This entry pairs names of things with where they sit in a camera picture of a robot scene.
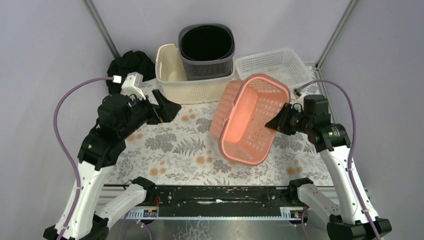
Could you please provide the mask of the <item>white perforated shallow tray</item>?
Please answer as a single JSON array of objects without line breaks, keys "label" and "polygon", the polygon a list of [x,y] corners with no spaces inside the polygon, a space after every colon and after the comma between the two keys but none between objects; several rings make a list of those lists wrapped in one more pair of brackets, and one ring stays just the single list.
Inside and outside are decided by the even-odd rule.
[{"label": "white perforated shallow tray", "polygon": [[234,62],[242,80],[254,74],[265,74],[294,89],[310,82],[311,72],[298,54],[290,48],[282,48],[239,57]]}]

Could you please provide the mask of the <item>black plastic bucket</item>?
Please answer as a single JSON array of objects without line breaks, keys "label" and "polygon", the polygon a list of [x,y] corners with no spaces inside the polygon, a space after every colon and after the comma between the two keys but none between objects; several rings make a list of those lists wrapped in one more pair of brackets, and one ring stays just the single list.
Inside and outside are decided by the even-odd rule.
[{"label": "black plastic bucket", "polygon": [[179,50],[190,61],[214,61],[235,52],[235,40],[229,27],[223,24],[196,24],[180,31]]}]

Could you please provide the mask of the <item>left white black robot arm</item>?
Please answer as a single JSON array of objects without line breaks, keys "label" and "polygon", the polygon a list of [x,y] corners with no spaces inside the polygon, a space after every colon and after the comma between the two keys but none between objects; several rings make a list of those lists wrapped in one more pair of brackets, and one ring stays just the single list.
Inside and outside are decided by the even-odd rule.
[{"label": "left white black robot arm", "polygon": [[126,148],[126,139],[142,125],[172,122],[181,105],[155,89],[157,104],[135,95],[111,94],[98,107],[95,126],[84,138],[77,158],[78,176],[60,220],[45,229],[47,240],[104,240],[112,226],[138,204],[148,206],[156,198],[155,184],[143,177],[97,210],[109,172]]}]

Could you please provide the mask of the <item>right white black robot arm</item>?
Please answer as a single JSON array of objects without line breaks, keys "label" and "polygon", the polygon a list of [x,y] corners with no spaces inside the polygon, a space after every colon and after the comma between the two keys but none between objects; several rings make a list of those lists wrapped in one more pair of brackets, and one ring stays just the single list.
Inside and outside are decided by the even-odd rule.
[{"label": "right white black robot arm", "polygon": [[324,161],[339,203],[335,204],[307,178],[292,180],[287,201],[304,203],[326,224],[331,240],[379,240],[392,231],[388,219],[381,218],[370,202],[356,170],[354,150],[345,127],[331,122],[329,102],[323,95],[301,96],[303,102],[286,103],[265,126],[285,135],[303,133]]}]

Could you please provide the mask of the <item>pink perforated plastic basket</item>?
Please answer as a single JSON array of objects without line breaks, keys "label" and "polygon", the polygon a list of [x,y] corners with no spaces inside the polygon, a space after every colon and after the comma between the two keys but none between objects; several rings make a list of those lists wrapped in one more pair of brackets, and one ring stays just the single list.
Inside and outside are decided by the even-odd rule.
[{"label": "pink perforated plastic basket", "polygon": [[221,155],[248,166],[261,164],[273,145],[276,131],[266,127],[291,100],[289,88],[257,73],[230,81],[215,111],[210,133]]}]

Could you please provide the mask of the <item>grey slatted waste bin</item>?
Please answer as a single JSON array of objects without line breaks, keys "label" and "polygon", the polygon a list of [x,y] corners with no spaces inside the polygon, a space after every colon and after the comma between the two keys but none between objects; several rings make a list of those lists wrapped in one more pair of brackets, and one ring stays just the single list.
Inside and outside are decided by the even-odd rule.
[{"label": "grey slatted waste bin", "polygon": [[179,55],[181,57],[183,68],[189,81],[198,81],[229,76],[233,69],[234,54],[235,52],[224,59],[211,61],[192,61],[185,59],[181,55],[179,47]]}]

